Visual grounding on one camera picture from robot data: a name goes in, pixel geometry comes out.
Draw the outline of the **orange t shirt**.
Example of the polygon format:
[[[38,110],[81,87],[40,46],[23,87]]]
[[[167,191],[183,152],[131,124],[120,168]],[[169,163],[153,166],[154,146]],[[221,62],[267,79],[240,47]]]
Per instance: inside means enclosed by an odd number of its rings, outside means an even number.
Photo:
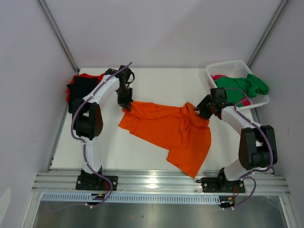
[[[135,101],[119,127],[168,150],[167,161],[195,178],[211,147],[209,121],[187,102],[182,107]]]

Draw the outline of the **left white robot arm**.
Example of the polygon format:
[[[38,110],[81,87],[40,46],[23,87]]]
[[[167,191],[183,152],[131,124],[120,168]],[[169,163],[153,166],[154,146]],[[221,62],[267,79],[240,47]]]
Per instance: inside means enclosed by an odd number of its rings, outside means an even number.
[[[131,110],[133,88],[130,84],[133,81],[129,79],[135,79],[135,74],[129,66],[121,65],[118,70],[108,69],[101,82],[88,95],[73,102],[70,131],[72,137],[81,142],[84,161],[82,170],[90,174],[86,184],[93,190],[103,185],[103,178],[96,174],[102,167],[97,146],[97,137],[104,126],[101,104],[116,92],[118,105],[128,112]]]

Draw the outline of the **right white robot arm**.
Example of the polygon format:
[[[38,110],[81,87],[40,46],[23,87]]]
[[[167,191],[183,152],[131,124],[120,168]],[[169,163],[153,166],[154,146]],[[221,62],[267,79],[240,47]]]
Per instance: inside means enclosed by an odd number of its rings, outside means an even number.
[[[228,102],[225,88],[212,88],[210,94],[195,107],[199,117],[212,115],[228,123],[240,136],[238,159],[222,168],[215,178],[202,178],[204,192],[229,191],[256,172],[267,172],[277,163],[275,131],[270,125],[251,121],[239,111],[237,104]]]

